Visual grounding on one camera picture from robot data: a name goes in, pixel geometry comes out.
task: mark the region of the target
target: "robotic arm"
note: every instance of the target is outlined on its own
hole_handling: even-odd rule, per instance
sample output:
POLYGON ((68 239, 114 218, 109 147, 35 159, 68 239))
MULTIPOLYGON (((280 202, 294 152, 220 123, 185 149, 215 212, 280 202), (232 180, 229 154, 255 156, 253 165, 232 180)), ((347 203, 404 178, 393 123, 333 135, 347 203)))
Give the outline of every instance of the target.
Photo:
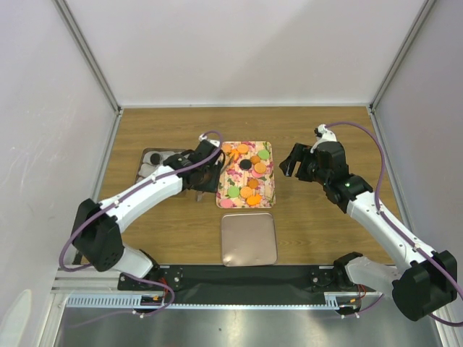
POLYGON ((137 278, 158 280, 158 263, 144 251, 124 244, 121 234, 143 213, 185 189, 216 192, 224 165, 219 160, 221 154, 221 142, 201 136, 195 150, 170 156, 152 175, 126 191, 99 203, 85 200, 77 210, 72 233, 93 215, 101 215, 72 244, 97 271, 113 268, 137 278))
POLYGON ((294 145, 289 157, 280 164, 285 176, 300 181, 316 181, 323 186, 329 201, 365 227, 387 251, 396 267, 372 262, 360 253, 350 253, 334 262, 338 282, 345 286, 364 284, 391 297, 400 311, 411 320, 419 320, 456 298, 456 289, 426 260, 417 248, 432 257, 454 279, 456 260, 448 252, 437 253, 419 240, 381 203, 377 210, 373 188, 360 176, 349 173, 344 148, 324 124, 315 129, 313 146, 294 145), (396 227, 415 243, 410 246, 386 222, 384 213, 396 227))

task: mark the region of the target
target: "pink disc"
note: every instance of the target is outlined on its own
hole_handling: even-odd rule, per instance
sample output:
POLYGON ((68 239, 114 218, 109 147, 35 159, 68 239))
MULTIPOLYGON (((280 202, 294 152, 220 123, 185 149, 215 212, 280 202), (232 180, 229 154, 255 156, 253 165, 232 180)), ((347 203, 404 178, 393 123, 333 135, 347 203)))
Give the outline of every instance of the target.
POLYGON ((261 173, 257 173, 255 172, 255 170, 253 169, 252 170, 252 175, 256 178, 256 179, 259 179, 260 177, 262 177, 263 175, 261 173))
POLYGON ((222 200, 222 201, 220 201, 220 206, 222 208, 232 208, 233 201, 231 201, 230 199, 222 200))

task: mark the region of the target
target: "gray floor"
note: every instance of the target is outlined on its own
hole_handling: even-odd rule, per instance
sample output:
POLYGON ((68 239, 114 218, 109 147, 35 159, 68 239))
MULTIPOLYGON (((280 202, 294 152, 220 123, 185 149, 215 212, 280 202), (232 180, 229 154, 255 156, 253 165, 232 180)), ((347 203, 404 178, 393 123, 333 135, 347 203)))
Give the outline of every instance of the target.
MULTIPOLYGON (((108 313, 67 309, 66 325, 108 313)), ((429 318, 410 322, 383 300, 360 319, 332 311, 167 309, 143 320, 119 314, 64 332, 57 346, 442 346, 429 318)))

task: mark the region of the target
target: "wooden table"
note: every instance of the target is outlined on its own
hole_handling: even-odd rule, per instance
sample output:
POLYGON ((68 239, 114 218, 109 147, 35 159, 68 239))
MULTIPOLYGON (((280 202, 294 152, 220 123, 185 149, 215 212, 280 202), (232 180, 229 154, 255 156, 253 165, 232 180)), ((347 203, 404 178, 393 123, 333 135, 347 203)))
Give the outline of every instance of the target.
MULTIPOLYGON (((275 167, 295 142, 311 145, 313 129, 321 123, 356 121, 373 130, 363 107, 167 108, 125 110, 100 198, 111 197, 134 184, 142 151, 147 147, 196 148, 198 135, 216 129, 227 141, 266 140, 272 144, 275 167)), ((354 127, 334 128, 346 149, 351 172, 373 187, 380 156, 373 141, 354 127)), ((391 263, 381 246, 325 197, 316 183, 284 177, 275 170, 275 218, 280 264, 330 264, 352 252, 377 262, 391 263)), ((386 178, 381 195, 398 215, 386 178)), ((139 217, 123 234, 126 243, 141 248, 160 263, 221 263, 220 220, 213 194, 201 202, 188 192, 164 200, 139 217)))

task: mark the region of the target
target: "white backdrop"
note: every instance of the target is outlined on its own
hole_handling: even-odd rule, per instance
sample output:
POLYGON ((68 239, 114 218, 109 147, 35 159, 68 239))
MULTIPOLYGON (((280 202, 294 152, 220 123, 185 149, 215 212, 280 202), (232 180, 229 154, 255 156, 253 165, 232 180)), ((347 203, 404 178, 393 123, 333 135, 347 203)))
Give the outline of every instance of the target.
MULTIPOLYGON (((378 107, 414 232, 449 250, 463 284, 463 1, 437 1, 378 107)), ((461 299, 454 302, 463 320, 461 299)), ((455 329, 462 337, 462 329, 455 329)))
POLYGON ((423 0, 68 0, 123 106, 369 103, 423 0))
MULTIPOLYGON (((0 324, 30 290, 30 316, 21 312, 28 319, 21 346, 29 347, 114 112, 52 1, 3 1, 0 47, 0 324)), ((4 339, 0 346, 14 346, 4 339)))

